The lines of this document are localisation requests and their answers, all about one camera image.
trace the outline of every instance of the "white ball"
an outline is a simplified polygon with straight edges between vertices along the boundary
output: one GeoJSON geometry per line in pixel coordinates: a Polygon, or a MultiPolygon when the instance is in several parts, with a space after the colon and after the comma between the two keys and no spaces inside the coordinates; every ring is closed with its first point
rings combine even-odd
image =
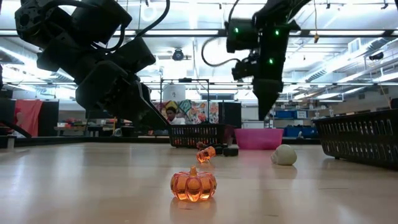
{"type": "Polygon", "coordinates": [[[273,164],[291,166],[297,160],[297,154],[289,145],[280,145],[271,155],[273,164]]]}

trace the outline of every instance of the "glass pumpkin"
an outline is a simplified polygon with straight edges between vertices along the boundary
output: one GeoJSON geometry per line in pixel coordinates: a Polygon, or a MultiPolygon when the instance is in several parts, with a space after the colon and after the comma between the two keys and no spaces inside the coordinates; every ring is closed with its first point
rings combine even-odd
{"type": "Polygon", "coordinates": [[[191,166],[189,172],[178,172],[170,182],[172,193],[180,200],[197,202],[207,200],[214,195],[217,188],[216,178],[209,172],[197,172],[191,166]]]}
{"type": "Polygon", "coordinates": [[[205,162],[215,155],[216,155],[216,149],[213,146],[210,146],[197,153],[197,161],[205,162]]]}

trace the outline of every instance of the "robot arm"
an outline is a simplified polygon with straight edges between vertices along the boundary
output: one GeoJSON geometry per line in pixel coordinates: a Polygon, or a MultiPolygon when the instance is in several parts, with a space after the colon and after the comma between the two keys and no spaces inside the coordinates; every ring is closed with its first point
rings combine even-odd
{"type": "Polygon", "coordinates": [[[121,46],[132,17],[116,1],[53,0],[40,5],[37,0],[21,0],[21,4],[15,13],[19,37],[43,49],[38,54],[38,68],[53,72],[62,68],[74,78],[79,105],[88,111],[107,110],[135,123],[151,114],[151,119],[146,119],[151,126],[168,125],[150,102],[150,90],[136,75],[155,63],[155,57],[141,33],[121,46]],[[61,5],[76,9],[69,15],[58,7],[61,5]],[[98,45],[107,44],[119,26],[121,38],[116,46],[106,49],[98,45]]]}
{"type": "Polygon", "coordinates": [[[235,80],[253,76],[253,92],[264,120],[283,90],[282,71],[289,32],[300,30],[291,18],[311,0],[268,0],[252,19],[231,19],[227,24],[227,52],[251,50],[232,69],[235,80]]]}

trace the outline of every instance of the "pink bin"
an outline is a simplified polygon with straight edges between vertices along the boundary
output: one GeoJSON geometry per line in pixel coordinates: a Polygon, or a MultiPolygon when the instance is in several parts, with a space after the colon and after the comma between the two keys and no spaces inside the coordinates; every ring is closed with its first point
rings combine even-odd
{"type": "Polygon", "coordinates": [[[239,149],[274,150],[282,144],[283,129],[235,129],[239,149]]]}

